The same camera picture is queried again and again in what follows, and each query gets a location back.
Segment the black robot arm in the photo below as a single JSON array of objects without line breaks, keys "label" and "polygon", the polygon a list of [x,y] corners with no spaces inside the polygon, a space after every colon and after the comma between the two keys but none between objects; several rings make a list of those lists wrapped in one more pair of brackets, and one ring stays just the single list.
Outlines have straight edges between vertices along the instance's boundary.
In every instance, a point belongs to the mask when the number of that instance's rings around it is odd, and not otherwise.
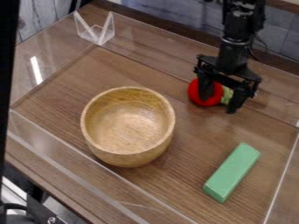
[{"label": "black robot arm", "polygon": [[247,98],[256,96],[261,83],[261,77],[248,68],[248,57],[253,57],[253,38],[264,28],[265,4],[265,0],[223,0],[219,55],[197,55],[197,96],[205,102],[216,84],[229,88],[228,114],[236,113]]}]

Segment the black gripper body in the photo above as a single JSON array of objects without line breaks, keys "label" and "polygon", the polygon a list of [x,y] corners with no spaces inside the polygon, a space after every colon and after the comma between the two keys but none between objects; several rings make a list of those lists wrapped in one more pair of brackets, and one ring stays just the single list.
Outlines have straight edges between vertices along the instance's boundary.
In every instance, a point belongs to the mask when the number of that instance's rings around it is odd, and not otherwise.
[{"label": "black gripper body", "polygon": [[232,90],[240,88],[240,90],[247,93],[247,97],[249,98],[256,96],[257,86],[261,83],[261,77],[247,67],[235,73],[228,73],[217,69],[216,57],[198,54],[196,59],[197,64],[193,68],[193,72],[197,75],[197,79],[200,76],[206,75],[213,83],[217,82]]}]

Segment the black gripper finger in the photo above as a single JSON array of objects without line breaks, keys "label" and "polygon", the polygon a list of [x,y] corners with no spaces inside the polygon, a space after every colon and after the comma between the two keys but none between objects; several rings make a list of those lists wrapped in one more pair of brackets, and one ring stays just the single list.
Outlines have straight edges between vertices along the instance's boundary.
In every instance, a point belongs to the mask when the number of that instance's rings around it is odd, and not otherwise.
[{"label": "black gripper finger", "polygon": [[213,82],[210,78],[204,75],[198,77],[198,97],[205,102],[213,95]]},{"label": "black gripper finger", "polygon": [[248,98],[247,93],[243,90],[236,89],[233,91],[233,95],[229,99],[228,106],[227,106],[228,114],[233,114],[237,111],[237,109],[241,107],[247,98]]}]

